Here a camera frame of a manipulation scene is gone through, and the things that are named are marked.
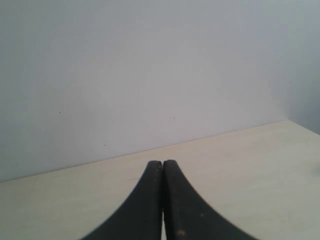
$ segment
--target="light wood surface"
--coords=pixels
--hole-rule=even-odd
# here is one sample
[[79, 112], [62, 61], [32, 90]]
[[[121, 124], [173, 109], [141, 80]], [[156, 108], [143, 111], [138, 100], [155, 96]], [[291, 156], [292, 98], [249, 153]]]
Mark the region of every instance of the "light wood surface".
[[0, 183], [0, 239], [80, 239], [125, 200], [149, 160], [166, 159], [256, 238], [320, 239], [320, 136], [291, 121]]

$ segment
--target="wooden table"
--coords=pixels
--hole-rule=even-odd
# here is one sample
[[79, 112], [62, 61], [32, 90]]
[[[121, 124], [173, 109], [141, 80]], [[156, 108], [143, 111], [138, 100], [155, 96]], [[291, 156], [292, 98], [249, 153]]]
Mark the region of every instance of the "wooden table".
[[320, 239], [320, 136], [291, 121], [0, 183], [0, 239], [80, 239], [125, 200], [149, 160], [166, 159], [256, 238]]

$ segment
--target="tabletop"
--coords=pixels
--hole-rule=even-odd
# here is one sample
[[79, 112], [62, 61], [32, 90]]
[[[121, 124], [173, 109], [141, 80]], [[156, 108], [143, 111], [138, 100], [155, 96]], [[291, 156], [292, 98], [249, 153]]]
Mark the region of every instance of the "tabletop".
[[0, 239], [81, 239], [167, 159], [257, 239], [320, 239], [320, 136], [288, 120], [0, 183]]

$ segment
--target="white wall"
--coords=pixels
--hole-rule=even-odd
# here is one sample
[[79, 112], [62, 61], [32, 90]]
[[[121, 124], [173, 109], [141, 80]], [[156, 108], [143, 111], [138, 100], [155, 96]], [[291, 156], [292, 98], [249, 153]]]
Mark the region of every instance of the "white wall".
[[0, 181], [291, 118], [318, 0], [0, 1]]

